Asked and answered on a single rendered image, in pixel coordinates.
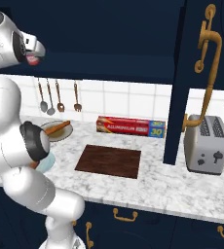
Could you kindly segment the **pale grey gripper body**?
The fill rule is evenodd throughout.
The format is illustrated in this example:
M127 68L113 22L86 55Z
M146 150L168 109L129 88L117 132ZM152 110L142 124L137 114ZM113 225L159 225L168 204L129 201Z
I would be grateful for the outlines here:
M25 42L26 54L35 57L44 57L46 50L45 47L38 40L28 40Z

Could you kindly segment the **dark wooden cutting board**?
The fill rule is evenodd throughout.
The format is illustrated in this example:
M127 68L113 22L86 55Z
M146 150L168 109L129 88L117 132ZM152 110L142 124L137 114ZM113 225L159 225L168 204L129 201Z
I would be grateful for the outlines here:
M78 171L136 179L141 152L87 145L75 167Z

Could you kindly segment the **hanging metal ladle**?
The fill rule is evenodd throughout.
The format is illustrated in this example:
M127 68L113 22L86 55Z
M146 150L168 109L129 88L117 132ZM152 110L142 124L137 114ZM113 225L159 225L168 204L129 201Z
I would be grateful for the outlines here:
M40 92L40 96L41 96L41 102L40 102L40 109L42 112L46 113L48 110L48 104L47 102L44 100L44 95L43 95L43 91L42 91L42 86L40 83L40 79L37 79L38 82L38 88L39 88L39 92Z

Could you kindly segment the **hanging slotted wooden spatula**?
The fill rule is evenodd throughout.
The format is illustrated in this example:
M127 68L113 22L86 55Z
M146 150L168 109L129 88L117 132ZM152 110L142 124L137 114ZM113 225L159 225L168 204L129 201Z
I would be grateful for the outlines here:
M57 94L57 99L58 99L57 109L59 112L64 112L65 107L64 107L64 104L60 100L59 84L57 80L56 80L56 94Z

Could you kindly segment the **hanging metal spoon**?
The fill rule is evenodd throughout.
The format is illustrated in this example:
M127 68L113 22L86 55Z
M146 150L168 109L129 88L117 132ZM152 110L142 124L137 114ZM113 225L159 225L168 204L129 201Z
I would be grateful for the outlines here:
M47 89L48 89L48 94L49 94L49 98L52 97L52 93L51 93L51 87L50 87L50 83L47 83ZM54 105L51 105L51 107L47 110L47 114L52 116L54 113L56 112Z

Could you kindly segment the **dark blue upper cupboard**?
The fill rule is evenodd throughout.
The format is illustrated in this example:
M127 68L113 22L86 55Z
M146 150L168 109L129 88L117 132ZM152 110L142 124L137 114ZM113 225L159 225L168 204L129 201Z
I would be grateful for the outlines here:
M185 0L0 0L46 48L38 65L2 74L170 84Z

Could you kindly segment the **hanging wooden fork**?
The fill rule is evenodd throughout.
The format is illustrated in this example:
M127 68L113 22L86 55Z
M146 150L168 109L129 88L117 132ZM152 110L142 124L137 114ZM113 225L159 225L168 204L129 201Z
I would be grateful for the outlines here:
M74 92L75 92L75 104L74 104L74 110L76 112L81 112L82 111L82 105L79 103L79 100L78 100L78 88L77 88L77 84L76 82L74 83Z

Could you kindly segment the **long brown pastry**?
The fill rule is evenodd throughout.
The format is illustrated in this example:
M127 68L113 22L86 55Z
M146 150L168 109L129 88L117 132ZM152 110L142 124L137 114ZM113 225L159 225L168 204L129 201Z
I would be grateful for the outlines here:
M44 130L44 132L47 134L47 135L50 135L50 134L53 134L61 129L63 129L64 127L70 125L70 121L66 121L66 122L63 122L61 124L57 124L55 126L52 126L52 127L49 127L49 128L46 128Z

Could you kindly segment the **beige round plate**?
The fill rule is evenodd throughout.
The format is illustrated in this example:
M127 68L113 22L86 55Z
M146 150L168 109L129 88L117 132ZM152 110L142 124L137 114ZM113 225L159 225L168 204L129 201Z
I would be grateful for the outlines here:
M52 121L52 122L42 124L41 127L43 129L47 129L47 128L51 128L51 127L59 125L59 124L61 124L61 121ZM53 134L50 134L49 140L51 142L61 141L65 138L67 138L68 136L70 136L72 132L73 132L73 126L71 124L69 124L69 125L65 126L63 129L58 130Z

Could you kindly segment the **light blue round plate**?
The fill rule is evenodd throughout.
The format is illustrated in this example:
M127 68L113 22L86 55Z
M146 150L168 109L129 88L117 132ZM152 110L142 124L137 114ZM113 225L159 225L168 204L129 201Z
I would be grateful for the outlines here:
M49 152L49 154L39 162L36 167L36 170L45 173L54 166L55 161L56 158L54 154L52 152Z

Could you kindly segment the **red aluminium foil box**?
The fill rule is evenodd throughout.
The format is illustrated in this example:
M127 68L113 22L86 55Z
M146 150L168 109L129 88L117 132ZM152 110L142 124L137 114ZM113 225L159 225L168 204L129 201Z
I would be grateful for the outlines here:
M164 138L166 135L166 123L142 119L99 116L96 120L96 130L105 133Z

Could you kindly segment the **dark blue open cupboard door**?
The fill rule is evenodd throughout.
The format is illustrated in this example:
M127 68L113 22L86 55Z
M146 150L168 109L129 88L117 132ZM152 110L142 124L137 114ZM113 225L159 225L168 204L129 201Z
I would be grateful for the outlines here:
M180 55L182 54L182 36L185 23L185 13L187 0L184 0L180 8L179 20L176 33L175 50L174 50L174 76L169 104L168 129L165 144L163 163L175 165L178 145L181 134L182 121L184 116L184 102L188 96L188 91L184 88L178 79L178 70L180 66Z

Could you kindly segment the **dark blue lower cupboard door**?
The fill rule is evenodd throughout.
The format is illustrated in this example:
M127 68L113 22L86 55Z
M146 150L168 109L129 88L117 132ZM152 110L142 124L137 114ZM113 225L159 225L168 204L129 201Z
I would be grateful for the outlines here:
M45 220L15 203L0 187L0 249L38 249L47 238Z

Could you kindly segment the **silver two-slot toaster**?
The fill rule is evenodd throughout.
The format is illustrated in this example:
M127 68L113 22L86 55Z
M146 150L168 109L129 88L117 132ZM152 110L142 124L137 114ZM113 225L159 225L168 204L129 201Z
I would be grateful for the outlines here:
M187 127L184 154L189 171L220 175L224 168L224 123L220 117L205 116L200 125Z

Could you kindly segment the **dark blue drawer front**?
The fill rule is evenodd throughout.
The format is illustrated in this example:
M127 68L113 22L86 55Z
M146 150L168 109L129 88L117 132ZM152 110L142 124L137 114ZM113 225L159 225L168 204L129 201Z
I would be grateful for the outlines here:
M178 218L171 249L224 249L224 237L217 227L217 223Z
M118 208L119 216L131 218L136 211L138 217L133 223L118 221L113 208ZM87 201L83 222L93 225L89 232L93 249L169 249L176 217Z

